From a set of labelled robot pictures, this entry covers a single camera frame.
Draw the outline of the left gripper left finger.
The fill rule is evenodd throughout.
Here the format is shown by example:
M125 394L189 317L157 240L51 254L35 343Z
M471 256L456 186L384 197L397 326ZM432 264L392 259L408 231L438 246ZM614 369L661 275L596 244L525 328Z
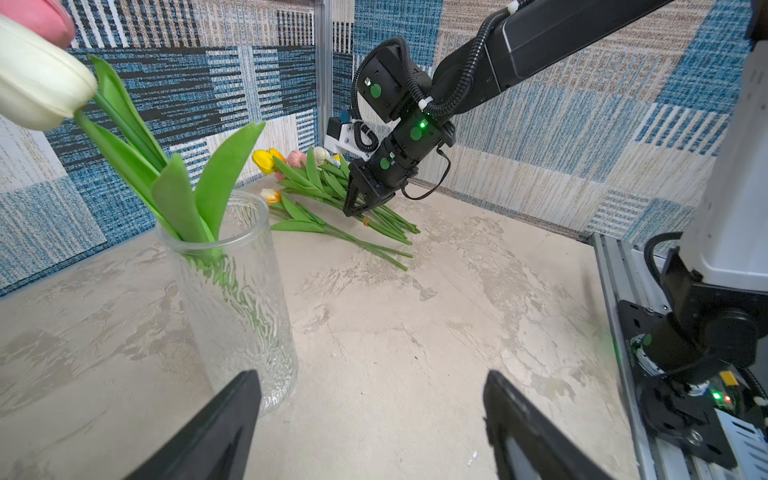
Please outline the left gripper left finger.
M236 375L129 479L242 479L261 403L255 370Z

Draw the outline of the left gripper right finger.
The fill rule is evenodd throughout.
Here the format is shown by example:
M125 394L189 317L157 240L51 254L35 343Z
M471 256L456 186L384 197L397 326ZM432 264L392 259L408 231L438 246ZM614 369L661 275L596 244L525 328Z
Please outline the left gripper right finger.
M488 372L483 403L486 434L500 479L609 477L501 372Z

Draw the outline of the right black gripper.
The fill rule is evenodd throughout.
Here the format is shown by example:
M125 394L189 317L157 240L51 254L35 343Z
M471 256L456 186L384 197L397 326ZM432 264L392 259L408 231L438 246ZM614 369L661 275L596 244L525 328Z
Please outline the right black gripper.
M420 198L431 195L452 166L442 147L452 147L455 140L456 127L451 121L439 125L430 119L401 119L375 150L373 141L363 142L360 150L370 153L370 157L361 168L363 177L349 177L343 213L355 217L373 210L390 201L398 190L410 198L405 192L409 179L418 174L418 164L436 150L445 159L446 167L437 185Z

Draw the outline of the tulip bunch yellow orange pink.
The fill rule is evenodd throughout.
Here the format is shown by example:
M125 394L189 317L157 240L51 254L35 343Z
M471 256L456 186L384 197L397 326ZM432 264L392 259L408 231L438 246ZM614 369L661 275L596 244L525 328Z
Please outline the tulip bunch yellow orange pink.
M265 175L273 175L279 190L268 191L263 196L268 204L277 206L283 194L294 194L325 203L339 211L343 209L349 187L349 163L341 155L331 156L322 147L311 148L307 153L292 151L284 157L275 149L256 150L252 161ZM410 245L408 233L418 234L419 228L396 213L390 207L375 207L368 213L355 214L354 218L368 228Z

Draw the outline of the clear glass vase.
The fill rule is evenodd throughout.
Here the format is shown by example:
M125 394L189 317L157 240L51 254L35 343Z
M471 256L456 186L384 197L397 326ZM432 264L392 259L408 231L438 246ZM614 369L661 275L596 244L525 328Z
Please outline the clear glass vase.
M267 203L234 191L217 242L183 242L163 228L157 233L213 391L254 370L260 415L277 410L296 390L299 362Z

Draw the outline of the pink tulip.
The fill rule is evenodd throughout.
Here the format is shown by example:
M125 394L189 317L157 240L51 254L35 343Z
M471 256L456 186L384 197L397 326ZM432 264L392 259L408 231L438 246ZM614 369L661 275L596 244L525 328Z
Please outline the pink tulip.
M72 17L58 1L4 1L3 15L67 52L75 36ZM191 183L180 154L165 154L168 164L154 183L152 195L180 235L176 239L163 227L170 237L189 243L218 241L230 195L264 128L263 123L250 122L228 137L210 157L196 184Z

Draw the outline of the white tulip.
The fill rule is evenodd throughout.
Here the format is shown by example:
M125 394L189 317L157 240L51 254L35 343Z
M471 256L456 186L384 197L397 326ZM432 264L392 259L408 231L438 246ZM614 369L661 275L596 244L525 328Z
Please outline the white tulip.
M94 70L3 15L1 115L34 131L50 131L74 120L160 225L178 239L152 195L168 158L116 71L97 56L90 59Z

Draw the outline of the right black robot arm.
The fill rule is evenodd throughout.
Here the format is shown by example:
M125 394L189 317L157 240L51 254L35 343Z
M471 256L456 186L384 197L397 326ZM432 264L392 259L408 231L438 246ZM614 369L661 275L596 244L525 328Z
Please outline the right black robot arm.
M404 190L419 162L454 143L453 116L650 14L655 1L514 1L489 15L477 34L449 55L434 76L394 37L361 62L351 92L394 130L378 139L352 109L358 146L344 203L356 216ZM646 266L671 311L639 351L648 372L704 379L710 367L754 364L767 334L767 90L762 34L767 5L753 5L754 46L719 160L693 220L644 248Z

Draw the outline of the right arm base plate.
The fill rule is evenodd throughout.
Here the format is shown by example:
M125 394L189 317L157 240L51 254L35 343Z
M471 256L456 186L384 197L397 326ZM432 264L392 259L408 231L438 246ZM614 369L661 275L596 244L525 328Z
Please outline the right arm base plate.
M714 407L708 382L667 377L645 356L650 331L664 317L621 300L614 340L641 477L718 477L738 471L727 427L734 419Z

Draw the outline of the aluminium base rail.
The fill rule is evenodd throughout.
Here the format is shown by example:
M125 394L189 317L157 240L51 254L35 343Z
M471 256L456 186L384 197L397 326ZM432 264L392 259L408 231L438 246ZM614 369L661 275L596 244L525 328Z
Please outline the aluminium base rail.
M664 233L642 251L593 235L644 479L763 479L767 251L745 230Z

